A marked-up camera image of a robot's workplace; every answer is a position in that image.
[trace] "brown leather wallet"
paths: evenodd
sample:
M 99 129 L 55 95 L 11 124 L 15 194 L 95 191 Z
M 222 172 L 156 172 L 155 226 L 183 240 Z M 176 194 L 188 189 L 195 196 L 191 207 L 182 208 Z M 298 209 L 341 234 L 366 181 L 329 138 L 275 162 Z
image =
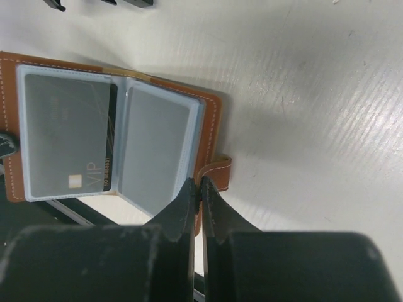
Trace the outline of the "brown leather wallet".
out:
M 16 68 L 20 64 L 133 77 L 170 91 L 180 92 L 181 94 L 201 99 L 205 102 L 206 109 L 203 117 L 203 126 L 193 177 L 196 183 L 199 183 L 203 176 L 209 176 L 213 179 L 220 191 L 228 189 L 231 158 L 226 155 L 215 155 L 215 146 L 222 111 L 221 99 L 218 96 L 132 70 L 111 69 L 16 53 L 0 52 L 0 92 L 3 104 L 3 113 L 0 114 L 0 127 L 2 130 L 10 132 L 17 137 L 20 136 L 20 129 L 18 121 Z M 24 201 L 25 193 L 21 152 L 17 152 L 4 159 L 3 164 L 6 173 L 7 198 L 11 202 Z

